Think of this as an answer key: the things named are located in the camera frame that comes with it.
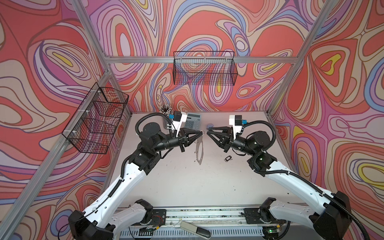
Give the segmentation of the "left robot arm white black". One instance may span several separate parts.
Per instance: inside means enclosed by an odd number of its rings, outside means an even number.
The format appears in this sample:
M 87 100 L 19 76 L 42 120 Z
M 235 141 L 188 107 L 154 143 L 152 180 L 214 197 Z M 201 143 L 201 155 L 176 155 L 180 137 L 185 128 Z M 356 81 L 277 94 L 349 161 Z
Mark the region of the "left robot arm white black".
M 75 240 L 115 240 L 117 235 L 134 224 L 158 229 L 164 220 L 154 215 L 153 206 L 140 199 L 128 209 L 116 212 L 132 189 L 149 175 L 157 163 L 179 148 L 182 152 L 203 135 L 202 131 L 186 129 L 187 114 L 176 112 L 172 118 L 151 113 L 139 119 L 135 132 L 140 138 L 135 151 L 121 165 L 120 175 L 83 211 L 73 211 L 68 218 Z

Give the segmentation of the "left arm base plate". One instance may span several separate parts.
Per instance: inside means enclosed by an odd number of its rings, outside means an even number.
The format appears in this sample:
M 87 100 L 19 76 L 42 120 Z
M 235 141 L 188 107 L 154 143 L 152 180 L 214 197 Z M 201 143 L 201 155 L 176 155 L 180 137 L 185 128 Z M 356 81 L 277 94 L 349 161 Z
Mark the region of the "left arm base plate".
M 166 223 L 166 216 L 166 209 L 154 209 L 149 214 L 146 214 L 141 222 L 135 223 L 133 226 L 161 227 Z

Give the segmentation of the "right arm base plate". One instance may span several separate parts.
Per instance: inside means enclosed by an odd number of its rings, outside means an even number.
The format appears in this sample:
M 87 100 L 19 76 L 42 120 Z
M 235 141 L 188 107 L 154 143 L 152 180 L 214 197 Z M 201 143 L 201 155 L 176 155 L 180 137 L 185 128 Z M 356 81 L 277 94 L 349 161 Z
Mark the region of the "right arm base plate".
M 287 223 L 286 220 L 275 219 L 269 213 L 263 213 L 259 208 L 245 208 L 244 212 L 241 213 L 245 217 L 247 224 L 267 224 L 267 225 L 284 225 Z

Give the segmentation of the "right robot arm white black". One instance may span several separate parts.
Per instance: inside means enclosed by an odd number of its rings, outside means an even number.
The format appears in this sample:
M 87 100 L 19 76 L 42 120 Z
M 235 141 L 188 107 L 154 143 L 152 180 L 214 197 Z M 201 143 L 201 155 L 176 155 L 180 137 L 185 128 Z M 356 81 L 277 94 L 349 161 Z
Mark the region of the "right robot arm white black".
M 313 229 L 324 240 L 343 239 L 351 223 L 355 223 L 363 238 L 370 239 L 364 225 L 352 213 L 346 194 L 341 191 L 333 193 L 315 185 L 268 153 L 277 137 L 269 122 L 247 122 L 233 115 L 230 126 L 209 128 L 207 134 L 225 152 L 233 149 L 249 155 L 247 162 L 254 173 L 280 184 L 306 203 L 304 207 L 267 198 L 260 207 L 264 221 L 297 223 Z

